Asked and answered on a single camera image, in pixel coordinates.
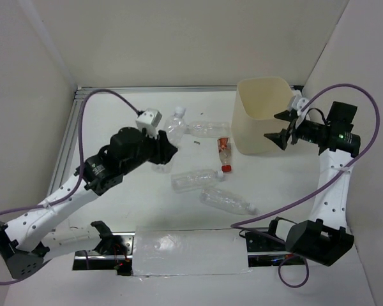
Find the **clear plastic bottle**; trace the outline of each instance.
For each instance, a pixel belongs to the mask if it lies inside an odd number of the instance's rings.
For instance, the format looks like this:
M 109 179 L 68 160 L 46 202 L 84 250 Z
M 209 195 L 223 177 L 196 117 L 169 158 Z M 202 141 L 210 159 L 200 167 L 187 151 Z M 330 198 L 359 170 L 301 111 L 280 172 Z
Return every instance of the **clear plastic bottle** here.
M 177 193 L 213 186 L 224 179 L 222 171 L 211 169 L 172 174 L 172 187 Z
M 228 122 L 193 121 L 187 125 L 186 133 L 202 138 L 219 138 L 230 135 Z
M 165 122 L 163 130 L 166 132 L 168 141 L 175 147 L 178 147 L 181 138 L 186 132 L 187 125 L 183 119 L 186 109 L 177 106 L 174 109 L 174 114 L 171 115 Z M 174 157 L 167 164 L 152 164 L 152 170 L 157 173 L 170 173 L 173 167 Z
M 235 215 L 257 215 L 258 210 L 241 196 L 213 187 L 205 187 L 200 202 Z

